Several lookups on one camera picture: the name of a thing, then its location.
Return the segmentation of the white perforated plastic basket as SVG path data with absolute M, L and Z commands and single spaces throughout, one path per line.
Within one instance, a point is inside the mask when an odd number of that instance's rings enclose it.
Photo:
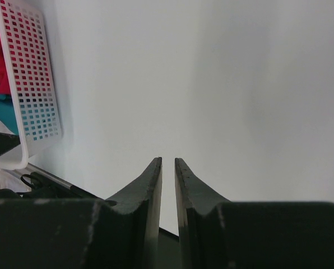
M 0 39 L 18 129 L 18 145 L 0 156 L 0 168 L 15 170 L 55 144 L 62 129 L 42 12 L 0 1 Z

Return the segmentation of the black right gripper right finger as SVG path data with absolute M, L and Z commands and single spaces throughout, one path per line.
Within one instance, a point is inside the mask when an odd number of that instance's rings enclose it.
M 232 202 L 175 159 L 183 268 L 334 268 L 334 203 Z

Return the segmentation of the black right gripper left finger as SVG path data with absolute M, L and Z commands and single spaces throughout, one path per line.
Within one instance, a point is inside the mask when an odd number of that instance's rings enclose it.
M 0 268 L 154 268 L 162 159 L 109 198 L 0 190 Z

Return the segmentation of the teal t shirt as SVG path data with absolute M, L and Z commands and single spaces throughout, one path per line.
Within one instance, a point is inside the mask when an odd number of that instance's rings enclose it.
M 0 94 L 0 122 L 2 122 L 13 134 L 18 135 L 18 126 L 10 95 Z

